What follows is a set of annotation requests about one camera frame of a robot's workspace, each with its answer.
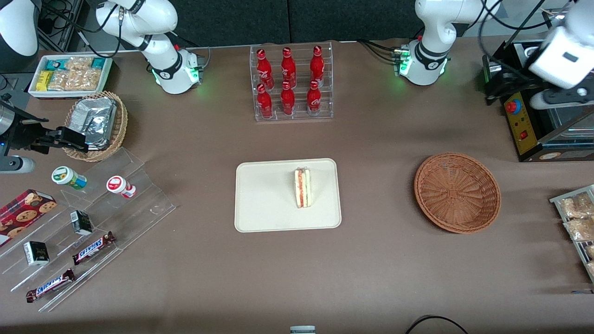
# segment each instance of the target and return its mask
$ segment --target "tabletop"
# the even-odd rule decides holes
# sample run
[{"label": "tabletop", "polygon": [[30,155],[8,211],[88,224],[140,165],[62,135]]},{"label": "tabletop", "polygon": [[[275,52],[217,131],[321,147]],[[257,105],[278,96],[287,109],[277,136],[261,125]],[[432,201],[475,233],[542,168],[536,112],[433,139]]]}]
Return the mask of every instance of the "tabletop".
[{"label": "tabletop", "polygon": [[[502,38],[486,40],[493,51]],[[357,43],[333,47],[334,118],[290,124],[256,123],[249,47],[213,49],[204,83],[178,96],[155,84],[142,54],[115,57],[106,90],[128,109],[124,147],[178,208],[50,313],[0,276],[0,332],[398,333],[424,314],[470,333],[594,328],[594,297],[569,294],[591,283],[548,202],[591,184],[592,164],[518,162],[500,103],[479,91],[476,39],[458,39],[426,87]],[[27,111],[55,127],[73,103],[31,98]],[[501,213],[480,233],[443,231],[416,204],[416,169],[447,151],[480,160],[499,183]],[[28,188],[59,194],[59,165],[93,166],[60,149],[21,154],[37,169],[0,175],[0,203]],[[339,227],[236,231],[240,163],[325,157],[337,163]]]}]

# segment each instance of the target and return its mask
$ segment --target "yellow panel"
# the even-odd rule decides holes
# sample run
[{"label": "yellow panel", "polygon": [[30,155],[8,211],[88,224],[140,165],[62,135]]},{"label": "yellow panel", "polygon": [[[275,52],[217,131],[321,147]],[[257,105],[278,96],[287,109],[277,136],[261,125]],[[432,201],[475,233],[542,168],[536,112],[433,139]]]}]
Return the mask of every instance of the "yellow panel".
[{"label": "yellow panel", "polygon": [[[512,95],[503,105],[505,106],[508,102],[511,102],[514,99],[520,101],[520,112],[517,115],[512,115],[506,111],[506,114],[507,121],[510,123],[511,133],[514,137],[514,141],[516,142],[516,147],[518,148],[518,152],[520,152],[522,155],[528,152],[531,148],[535,147],[538,141],[536,140],[536,135],[534,133],[534,129],[532,128],[532,124],[530,123],[530,118],[528,117],[528,113],[524,107],[525,104],[524,100],[522,99],[522,95],[520,93]],[[520,134],[524,131],[528,136],[522,139]]]}]

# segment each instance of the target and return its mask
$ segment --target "coca-cola bottle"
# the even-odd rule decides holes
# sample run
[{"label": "coca-cola bottle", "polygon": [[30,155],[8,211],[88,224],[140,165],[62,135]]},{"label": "coca-cola bottle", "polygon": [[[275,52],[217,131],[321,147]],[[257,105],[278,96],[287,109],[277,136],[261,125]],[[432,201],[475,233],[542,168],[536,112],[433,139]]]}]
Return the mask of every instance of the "coca-cola bottle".
[{"label": "coca-cola bottle", "polygon": [[288,81],[291,88],[295,88],[297,86],[297,66],[291,57],[291,49],[283,48],[283,62],[280,63],[280,67],[283,70],[283,80]]},{"label": "coca-cola bottle", "polygon": [[280,94],[280,100],[283,103],[283,112],[287,116],[293,115],[293,107],[295,107],[295,93],[291,89],[291,83],[283,81],[283,91]]},{"label": "coca-cola bottle", "polygon": [[307,92],[307,113],[310,116],[317,116],[320,114],[320,101],[322,94],[318,89],[318,82],[312,80],[309,84],[309,91]]},{"label": "coca-cola bottle", "polygon": [[258,57],[258,75],[260,81],[264,84],[266,90],[274,88],[274,79],[272,78],[272,66],[266,59],[266,52],[263,49],[256,51]]},{"label": "coca-cola bottle", "polygon": [[258,108],[260,109],[260,114],[263,118],[271,118],[272,117],[272,99],[270,98],[270,94],[266,92],[266,87],[264,84],[258,84]]},{"label": "coca-cola bottle", "polygon": [[324,85],[324,58],[322,58],[322,47],[314,46],[314,57],[309,63],[309,70],[311,71],[311,80],[318,82],[318,87]]}]

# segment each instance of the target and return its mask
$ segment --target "small bottle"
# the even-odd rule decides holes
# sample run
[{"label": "small bottle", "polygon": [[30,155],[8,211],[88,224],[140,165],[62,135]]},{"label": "small bottle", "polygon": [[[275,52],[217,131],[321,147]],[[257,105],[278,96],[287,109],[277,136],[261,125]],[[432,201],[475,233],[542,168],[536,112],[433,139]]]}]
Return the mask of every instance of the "small bottle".
[{"label": "small bottle", "polygon": [[314,46],[314,57],[309,63],[309,70],[311,71],[311,80],[318,82],[318,88],[324,85],[324,58],[322,58],[322,47]]},{"label": "small bottle", "polygon": [[307,92],[307,113],[310,116],[317,116],[320,114],[320,101],[322,94],[318,89],[318,82],[312,80],[309,83],[309,91]]},{"label": "small bottle", "polygon": [[260,76],[260,81],[266,87],[266,90],[271,90],[274,88],[274,79],[272,78],[272,66],[270,66],[270,62],[266,59],[266,52],[264,49],[259,49],[256,51],[256,56],[258,57],[258,75]]},{"label": "small bottle", "polygon": [[293,108],[295,107],[295,93],[291,89],[291,84],[288,81],[283,81],[283,91],[280,94],[280,100],[283,103],[283,112],[287,116],[293,115]]},{"label": "small bottle", "polygon": [[266,92],[264,84],[258,84],[258,108],[263,118],[272,118],[272,99]]},{"label": "small bottle", "polygon": [[87,185],[87,178],[76,173],[76,171],[67,166],[60,166],[53,170],[52,181],[57,184],[65,184],[70,187],[81,190]]},{"label": "small bottle", "polygon": [[132,185],[123,177],[110,177],[108,183],[105,186],[112,193],[120,194],[124,198],[132,198],[134,195],[136,195],[136,186]]},{"label": "small bottle", "polygon": [[283,70],[283,80],[291,84],[291,89],[297,86],[297,66],[291,56],[291,49],[283,48],[283,62],[280,63]]}]

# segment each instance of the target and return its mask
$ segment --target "cookie box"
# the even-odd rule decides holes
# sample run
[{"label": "cookie box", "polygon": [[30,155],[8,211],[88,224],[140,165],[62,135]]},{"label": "cookie box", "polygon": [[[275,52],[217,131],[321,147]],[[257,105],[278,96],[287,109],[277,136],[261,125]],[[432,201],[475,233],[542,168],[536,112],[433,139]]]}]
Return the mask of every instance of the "cookie box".
[{"label": "cookie box", "polygon": [[0,209],[0,247],[56,207],[52,196],[29,189]]}]

